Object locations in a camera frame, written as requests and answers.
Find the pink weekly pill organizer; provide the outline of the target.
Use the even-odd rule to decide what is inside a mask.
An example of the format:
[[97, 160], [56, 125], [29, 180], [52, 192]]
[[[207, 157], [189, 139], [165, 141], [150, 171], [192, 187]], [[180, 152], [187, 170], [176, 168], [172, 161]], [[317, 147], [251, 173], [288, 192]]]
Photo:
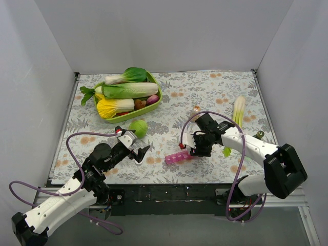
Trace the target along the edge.
[[175, 154], [171, 154], [165, 157], [165, 163], [167, 165], [183, 161], [186, 159], [191, 159], [192, 156], [187, 151], [177, 152]]

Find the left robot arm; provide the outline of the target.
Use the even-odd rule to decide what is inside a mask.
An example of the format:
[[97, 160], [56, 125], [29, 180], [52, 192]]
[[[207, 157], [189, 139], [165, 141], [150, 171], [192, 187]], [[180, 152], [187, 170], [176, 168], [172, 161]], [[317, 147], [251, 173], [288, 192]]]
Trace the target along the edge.
[[113, 198], [105, 184], [105, 172], [125, 157], [142, 162], [149, 146], [127, 148], [122, 142], [114, 147], [98, 144], [82, 165], [54, 196], [26, 213], [12, 216], [13, 233], [21, 245], [45, 245], [48, 237], [68, 219], [86, 207], [103, 205]]

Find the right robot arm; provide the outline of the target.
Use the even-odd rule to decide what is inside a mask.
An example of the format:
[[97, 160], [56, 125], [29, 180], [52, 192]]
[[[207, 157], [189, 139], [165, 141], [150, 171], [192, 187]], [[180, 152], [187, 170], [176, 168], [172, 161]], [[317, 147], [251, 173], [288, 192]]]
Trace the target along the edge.
[[263, 167], [264, 173], [238, 178], [229, 191], [221, 195], [223, 202], [245, 203], [251, 196], [271, 193], [280, 199], [287, 198], [303, 184], [308, 175], [293, 146], [277, 146], [254, 136], [242, 134], [234, 123], [218, 123], [209, 113], [196, 120], [199, 131], [183, 133], [181, 147], [191, 156], [210, 157], [213, 145], [236, 150]]

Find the green round cabbage toy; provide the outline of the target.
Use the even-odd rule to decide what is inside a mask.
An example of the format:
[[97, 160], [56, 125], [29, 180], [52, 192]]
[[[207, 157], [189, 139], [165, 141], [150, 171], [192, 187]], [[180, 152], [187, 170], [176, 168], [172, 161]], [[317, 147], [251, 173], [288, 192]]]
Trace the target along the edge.
[[134, 134], [141, 139], [146, 136], [148, 125], [144, 120], [136, 120], [129, 125], [129, 130], [135, 130]]

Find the floral table mat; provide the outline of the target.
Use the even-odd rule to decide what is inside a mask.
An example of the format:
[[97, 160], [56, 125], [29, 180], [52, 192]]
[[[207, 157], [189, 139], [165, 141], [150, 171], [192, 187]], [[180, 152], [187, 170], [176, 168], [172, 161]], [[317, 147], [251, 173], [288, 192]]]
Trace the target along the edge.
[[[197, 126], [188, 122], [194, 106], [209, 110], [217, 122], [231, 117], [237, 97], [246, 99], [242, 130], [254, 135], [263, 131], [264, 141], [275, 142], [262, 99], [252, 72], [180, 72], [155, 73], [162, 91], [158, 107], [140, 116], [148, 125], [142, 141], [151, 146], [141, 165], [128, 158], [106, 173], [107, 183], [231, 183], [237, 171], [241, 175], [257, 175], [263, 168], [250, 158], [241, 160], [237, 151], [225, 157], [223, 148], [215, 145], [210, 157], [183, 160], [171, 165], [165, 157], [179, 151], [181, 132], [193, 133]], [[68, 117], [57, 160], [51, 171], [51, 183], [62, 185], [73, 176], [77, 163], [82, 163], [94, 147], [102, 142], [113, 146], [115, 125], [100, 118], [93, 100], [80, 104], [77, 91]]]

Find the clear pill jar gold lid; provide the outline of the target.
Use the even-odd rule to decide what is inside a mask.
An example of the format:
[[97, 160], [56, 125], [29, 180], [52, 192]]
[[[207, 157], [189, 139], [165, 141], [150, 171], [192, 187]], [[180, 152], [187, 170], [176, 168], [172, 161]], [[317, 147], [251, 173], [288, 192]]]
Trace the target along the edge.
[[200, 112], [200, 106], [194, 106], [191, 110], [190, 116], [196, 115], [196, 113]]

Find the red pepper toy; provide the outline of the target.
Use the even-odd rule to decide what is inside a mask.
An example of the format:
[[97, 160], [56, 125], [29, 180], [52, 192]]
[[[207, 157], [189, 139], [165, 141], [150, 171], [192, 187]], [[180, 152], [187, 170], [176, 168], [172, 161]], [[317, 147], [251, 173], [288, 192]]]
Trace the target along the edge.
[[126, 115], [126, 114], [129, 114], [130, 112], [120, 112], [120, 113], [117, 113], [116, 115], [117, 116], [122, 116], [122, 115]]

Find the celery stalk toy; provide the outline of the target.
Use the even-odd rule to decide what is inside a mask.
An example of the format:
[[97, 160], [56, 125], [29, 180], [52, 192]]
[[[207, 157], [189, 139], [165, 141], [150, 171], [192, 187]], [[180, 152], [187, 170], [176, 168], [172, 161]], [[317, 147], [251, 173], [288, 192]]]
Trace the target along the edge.
[[240, 128], [242, 127], [245, 102], [246, 99], [243, 96], [239, 96], [236, 98], [233, 105], [233, 114], [231, 120], [237, 123]]

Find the yellow cabbage toy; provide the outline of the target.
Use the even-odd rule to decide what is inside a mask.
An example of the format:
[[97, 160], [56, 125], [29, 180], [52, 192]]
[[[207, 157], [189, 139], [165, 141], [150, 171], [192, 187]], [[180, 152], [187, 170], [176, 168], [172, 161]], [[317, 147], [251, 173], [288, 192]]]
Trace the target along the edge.
[[134, 110], [133, 99], [102, 99], [97, 104], [101, 118], [113, 118], [117, 113], [131, 112]]

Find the purple onion toy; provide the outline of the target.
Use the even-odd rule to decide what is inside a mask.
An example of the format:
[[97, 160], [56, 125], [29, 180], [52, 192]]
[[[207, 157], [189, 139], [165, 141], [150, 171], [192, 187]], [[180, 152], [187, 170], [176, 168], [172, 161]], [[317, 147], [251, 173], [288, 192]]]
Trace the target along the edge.
[[152, 105], [152, 104], [154, 104], [158, 101], [159, 101], [159, 96], [152, 95], [146, 100], [146, 105], [149, 106], [149, 105]]

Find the green glass bottle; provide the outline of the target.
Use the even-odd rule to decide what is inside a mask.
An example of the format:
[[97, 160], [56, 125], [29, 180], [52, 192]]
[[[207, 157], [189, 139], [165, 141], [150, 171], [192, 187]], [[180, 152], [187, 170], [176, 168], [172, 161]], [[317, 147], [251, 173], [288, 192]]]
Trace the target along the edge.
[[253, 135], [253, 137], [255, 137], [256, 139], [262, 140], [264, 135], [265, 135], [265, 133], [263, 131], [258, 131], [255, 135]]

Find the napa cabbage toy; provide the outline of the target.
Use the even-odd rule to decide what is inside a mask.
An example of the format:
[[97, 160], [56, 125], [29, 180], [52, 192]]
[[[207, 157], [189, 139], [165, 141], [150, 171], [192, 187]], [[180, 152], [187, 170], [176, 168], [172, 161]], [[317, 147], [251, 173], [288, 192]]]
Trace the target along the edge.
[[156, 83], [124, 83], [116, 85], [103, 85], [101, 92], [107, 99], [134, 99], [157, 94]]

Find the green plastic basket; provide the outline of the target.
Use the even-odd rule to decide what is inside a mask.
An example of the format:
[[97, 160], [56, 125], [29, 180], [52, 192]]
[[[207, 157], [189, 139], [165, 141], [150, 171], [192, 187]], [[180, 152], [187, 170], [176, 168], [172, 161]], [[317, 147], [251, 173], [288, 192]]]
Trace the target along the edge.
[[[159, 89], [158, 89], [157, 94], [155, 94], [155, 95], [159, 96], [159, 101], [158, 102], [156, 102], [152, 105], [149, 105], [149, 106], [146, 105], [143, 109], [140, 109], [140, 110], [136, 110], [136, 111], [133, 110], [129, 114], [126, 114], [126, 115], [122, 115], [122, 116], [115, 115], [113, 118], [108, 118], [108, 119], [103, 118], [103, 119], [108, 121], [109, 123], [114, 124], [114, 123], [119, 123], [119, 122], [122, 122], [122, 121], [125, 121], [125, 120], [135, 118], [137, 116], [141, 116], [141, 115], [146, 114], [146, 113], [148, 113], [152, 110], [155, 110], [158, 107], [161, 100], [162, 100], [162, 91], [160, 89], [159, 84], [157, 83], [157, 81], [153, 77], [153, 75], [148, 71], [147, 71], [147, 81], [146, 82], [147, 83], [156, 83], [158, 85]], [[105, 83], [100, 83], [100, 84], [96, 85], [94, 88], [97, 88], [97, 87], [103, 86], [103, 85], [105, 85]], [[93, 97], [94, 97], [95, 106], [97, 106], [97, 104], [100, 100], [107, 99], [107, 98], [104, 97], [103, 94], [95, 94]], [[135, 101], [137, 99], [140, 99], [140, 100], [145, 100], [146, 101], [149, 97], [150, 96], [142, 97], [142, 98], [134, 98], [133, 100]]]

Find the bok choy toy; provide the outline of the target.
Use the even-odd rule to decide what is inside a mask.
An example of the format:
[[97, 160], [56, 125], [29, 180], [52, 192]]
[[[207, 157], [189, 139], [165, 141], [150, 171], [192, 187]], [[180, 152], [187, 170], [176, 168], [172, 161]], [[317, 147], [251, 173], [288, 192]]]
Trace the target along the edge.
[[115, 85], [122, 83], [139, 83], [145, 81], [147, 72], [144, 68], [130, 67], [127, 68], [122, 74], [108, 75], [105, 77], [106, 85]]

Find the black base frame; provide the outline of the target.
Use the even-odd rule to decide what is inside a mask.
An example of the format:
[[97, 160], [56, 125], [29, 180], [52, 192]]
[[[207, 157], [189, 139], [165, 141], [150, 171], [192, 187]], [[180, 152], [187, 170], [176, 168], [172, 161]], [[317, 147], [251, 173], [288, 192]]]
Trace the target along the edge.
[[105, 203], [111, 216], [214, 214], [225, 216], [219, 195], [231, 188], [223, 184], [110, 184]]

